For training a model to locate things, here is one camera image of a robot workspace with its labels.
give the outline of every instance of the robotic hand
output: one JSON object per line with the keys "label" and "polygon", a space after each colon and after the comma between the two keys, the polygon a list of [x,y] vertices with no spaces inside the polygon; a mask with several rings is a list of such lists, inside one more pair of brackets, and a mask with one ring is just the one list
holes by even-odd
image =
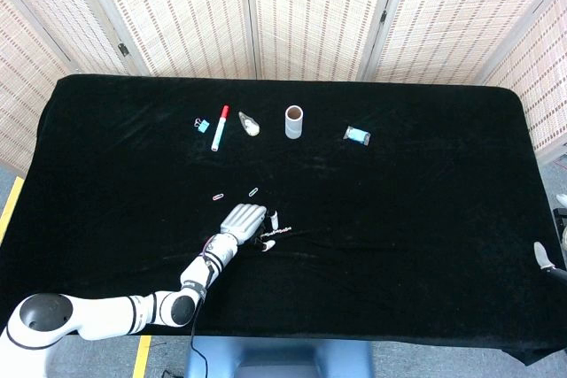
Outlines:
{"label": "robotic hand", "polygon": [[86,340],[134,334],[145,325],[187,325],[206,291],[254,236],[266,207],[237,205],[204,249],[181,274],[177,292],[157,291],[147,297],[87,300],[60,294],[35,294],[23,300],[0,336],[0,376],[45,377],[53,346],[77,331]]}
{"label": "robotic hand", "polygon": [[567,272],[563,269],[556,268],[555,265],[551,263],[548,253],[541,243],[533,243],[533,252],[538,265],[540,265],[541,271],[545,272],[547,276],[556,279],[563,285],[567,285]]}

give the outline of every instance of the black tablecloth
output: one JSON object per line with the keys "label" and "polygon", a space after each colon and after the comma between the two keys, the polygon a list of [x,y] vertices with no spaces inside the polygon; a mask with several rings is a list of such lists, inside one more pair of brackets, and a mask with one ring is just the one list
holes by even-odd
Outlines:
{"label": "black tablecloth", "polygon": [[[305,112],[298,140],[284,135],[290,104]],[[197,117],[212,123],[204,135]],[[348,125],[372,134],[368,147],[343,140]],[[177,290],[206,238],[251,201],[292,231],[268,253],[238,253],[200,334],[492,347],[525,363],[567,345],[567,291],[533,256],[540,240],[562,264],[522,106],[465,86],[59,81],[0,248],[1,325],[38,291]]]}

